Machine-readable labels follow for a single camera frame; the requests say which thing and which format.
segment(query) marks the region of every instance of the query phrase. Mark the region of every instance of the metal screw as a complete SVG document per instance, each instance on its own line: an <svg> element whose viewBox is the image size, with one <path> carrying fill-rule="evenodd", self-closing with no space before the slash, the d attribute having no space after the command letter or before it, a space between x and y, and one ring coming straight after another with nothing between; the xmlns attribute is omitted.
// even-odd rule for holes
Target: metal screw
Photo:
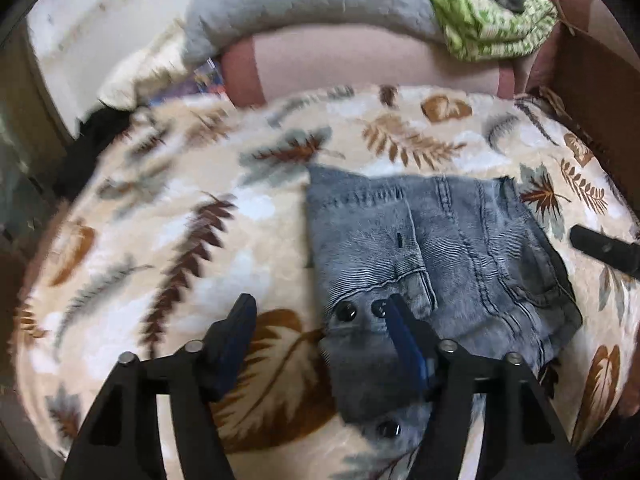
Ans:
<svg viewBox="0 0 640 480"><path fill-rule="evenodd" d="M121 365L131 364L136 359L136 355L133 352L123 352L118 356L118 362Z"/></svg>
<svg viewBox="0 0 640 480"><path fill-rule="evenodd" d="M458 349L458 343L453 341L453 339L443 339L440 341L438 348L447 354L453 354Z"/></svg>
<svg viewBox="0 0 640 480"><path fill-rule="evenodd" d="M512 365L521 365L524 362L524 359L517 352L508 352L507 355L504 356L505 360Z"/></svg>
<svg viewBox="0 0 640 480"><path fill-rule="evenodd" d="M184 346L184 349L190 354L195 354L202 350L203 346L204 344L199 339L192 339Z"/></svg>

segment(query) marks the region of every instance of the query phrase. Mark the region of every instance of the white wall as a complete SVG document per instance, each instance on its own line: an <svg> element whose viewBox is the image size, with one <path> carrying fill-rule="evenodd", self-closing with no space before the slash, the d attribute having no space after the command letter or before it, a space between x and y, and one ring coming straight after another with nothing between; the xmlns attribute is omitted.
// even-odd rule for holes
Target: white wall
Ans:
<svg viewBox="0 0 640 480"><path fill-rule="evenodd" d="M144 47L189 0L39 0L28 15L31 43L49 93L72 134L76 118L126 55Z"/></svg>

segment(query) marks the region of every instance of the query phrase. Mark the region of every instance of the leaf-patterned blanket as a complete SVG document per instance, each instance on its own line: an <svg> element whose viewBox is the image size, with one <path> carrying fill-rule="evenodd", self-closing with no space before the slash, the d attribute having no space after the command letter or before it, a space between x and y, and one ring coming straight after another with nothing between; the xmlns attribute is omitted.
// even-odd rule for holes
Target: leaf-patterned blanket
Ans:
<svg viewBox="0 0 640 480"><path fill-rule="evenodd" d="M318 354L319 306L303 217L306 165L367 176L509 175L574 284L584 325L540 380L574 446L625 384L639 291L573 250L583 224L631 241L625 202L578 137L535 101L439 88L337 88L260 110L177 100L141 111L103 153L17 316L15 364L38 433L68 452L118 355L174 352L241 292L259 316L238 385L211 407L239 479L399 479L394 456L338 417ZM159 401L168 478L181 478ZM480 424L463 478L474 476Z"/></svg>

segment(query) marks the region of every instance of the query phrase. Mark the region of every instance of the black tool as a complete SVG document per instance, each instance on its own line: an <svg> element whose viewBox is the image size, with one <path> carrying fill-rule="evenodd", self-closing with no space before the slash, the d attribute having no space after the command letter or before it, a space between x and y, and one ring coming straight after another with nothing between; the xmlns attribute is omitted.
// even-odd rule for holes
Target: black tool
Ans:
<svg viewBox="0 0 640 480"><path fill-rule="evenodd" d="M562 426L518 354L473 356L414 318L401 296L385 300L386 324L408 376L433 416L409 473L413 480L458 478L474 393L487 394L477 480L573 480L574 456ZM234 386L255 331L256 305L242 294L203 341L140 362L124 352L75 439L62 480L166 480L156 395L171 398L185 480L234 478L209 410Z"/></svg>
<svg viewBox="0 0 640 480"><path fill-rule="evenodd" d="M581 225L574 225L571 228L569 241L574 248L587 256L596 258L596 260L640 280L640 245L609 238Z"/></svg>
<svg viewBox="0 0 640 480"><path fill-rule="evenodd" d="M185 480L232 480L209 402L236 383L256 323L255 300L242 294L203 341L141 362L124 352L76 437L62 480L165 480L156 395L168 394Z"/></svg>
<svg viewBox="0 0 640 480"><path fill-rule="evenodd" d="M574 480L573 450L556 412L521 355L471 355L415 319L399 294L385 320L400 361L425 400L434 402L408 480L456 480L465 454L474 394L486 394L476 480Z"/></svg>

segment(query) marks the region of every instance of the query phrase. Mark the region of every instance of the denim fabric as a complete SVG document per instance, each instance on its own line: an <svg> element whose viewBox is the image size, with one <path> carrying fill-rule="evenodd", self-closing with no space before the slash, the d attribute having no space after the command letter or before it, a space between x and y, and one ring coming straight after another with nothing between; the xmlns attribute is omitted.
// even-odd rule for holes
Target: denim fabric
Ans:
<svg viewBox="0 0 640 480"><path fill-rule="evenodd" d="M523 355L534 373L582 323L561 257L510 178L369 179L310 168L310 241L325 338L320 343L345 422L401 425L417 444L430 407L406 380L372 303L401 294L419 319L473 354ZM348 301L352 320L336 306Z"/></svg>

